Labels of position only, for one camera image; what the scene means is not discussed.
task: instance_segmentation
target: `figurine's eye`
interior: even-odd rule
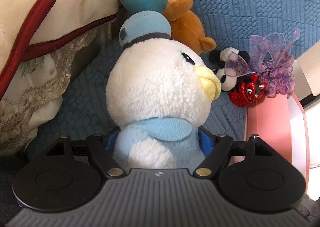
[[[249,95],[249,96],[251,96],[251,94],[252,94],[252,90],[249,88],[249,89],[247,89],[247,94]]]
[[[180,51],[180,53],[182,54],[183,58],[188,62],[191,63],[192,65],[195,65],[195,62],[184,52]]]

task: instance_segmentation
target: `duck's yellow beak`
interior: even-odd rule
[[[195,73],[198,75],[209,101],[212,102],[218,98],[221,92],[221,83],[213,71],[205,66],[195,66]]]

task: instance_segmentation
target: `white duck plush toy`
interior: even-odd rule
[[[203,161],[198,127],[207,119],[220,81],[189,47],[170,40],[161,14],[143,11],[122,26],[124,51],[111,71],[107,109],[120,127],[113,152],[130,168],[188,168]]]

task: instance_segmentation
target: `black circular disc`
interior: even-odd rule
[[[252,212],[280,212],[297,206],[306,183],[290,163],[259,157],[228,166],[218,178],[232,203]]]
[[[23,207],[61,212],[90,201],[100,186],[100,175],[90,165],[58,156],[31,161],[16,175],[12,189]]]

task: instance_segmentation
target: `dark red trim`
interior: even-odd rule
[[[0,100],[7,90],[17,68],[21,57],[30,43],[31,38],[47,16],[56,0],[37,0],[24,20],[16,40],[11,49],[10,56],[0,73]]]
[[[21,61],[29,61],[34,58],[38,58],[40,56],[49,54],[54,52],[55,50],[58,50],[68,42],[72,41],[73,39],[81,36],[85,32],[88,32],[89,30],[100,26],[104,23],[107,23],[117,17],[117,13],[114,15],[110,15],[107,17],[104,17],[102,19],[96,20],[91,22],[90,24],[87,24],[86,26],[83,26],[81,28],[78,28],[77,30],[72,31],[69,34],[66,34],[59,39],[41,42],[38,44],[32,44],[27,47],[26,52],[24,53]]]

